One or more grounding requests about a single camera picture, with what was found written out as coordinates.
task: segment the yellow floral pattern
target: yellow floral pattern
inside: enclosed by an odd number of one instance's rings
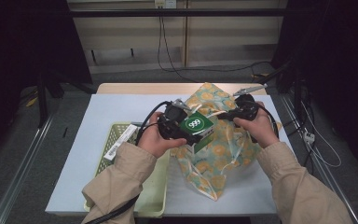
[[[187,100],[190,108],[199,105],[204,116],[221,110],[236,107],[235,99],[212,83],[204,83]],[[180,163],[186,180],[197,190],[217,201],[223,194],[226,184],[224,172],[238,166],[247,166],[255,160],[260,151],[258,144],[252,143],[250,135],[242,128],[236,128],[232,121],[210,117],[214,124],[213,141],[195,155],[185,147],[172,150],[172,155]]]

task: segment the white logo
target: white logo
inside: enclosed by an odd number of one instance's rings
[[[199,126],[199,124],[201,124],[201,121],[199,119],[194,119],[188,124],[188,126],[190,126],[191,128],[195,128]]]

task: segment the hand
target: hand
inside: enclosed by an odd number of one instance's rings
[[[152,126],[145,130],[138,143],[138,147],[148,151],[156,158],[164,155],[166,150],[173,147],[181,147],[186,143],[185,138],[166,140],[161,137],[157,125],[158,116],[160,114],[161,112],[156,112],[150,117],[149,124],[152,124]]]
[[[257,117],[252,121],[239,118],[235,118],[233,121],[243,129],[247,130],[262,148],[279,142],[279,138],[272,130],[269,115],[262,109],[258,109]]]

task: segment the beige jacket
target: beige jacket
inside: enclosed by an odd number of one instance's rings
[[[351,223],[348,210],[338,196],[300,166],[285,143],[263,149],[257,157],[272,185],[272,196],[282,223]],[[86,223],[109,213],[142,191],[157,159],[125,143],[117,151],[115,164],[106,168],[83,189],[92,206]],[[133,208],[108,223],[134,223]]]

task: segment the white label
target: white label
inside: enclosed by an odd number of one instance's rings
[[[118,138],[118,140],[110,147],[110,149],[106,152],[106,154],[103,156],[107,160],[112,160],[116,156],[116,151],[119,146],[123,142],[127,142],[129,138],[133,135],[133,133],[136,131],[138,127],[135,125],[130,124],[130,126],[124,131],[124,133]]]

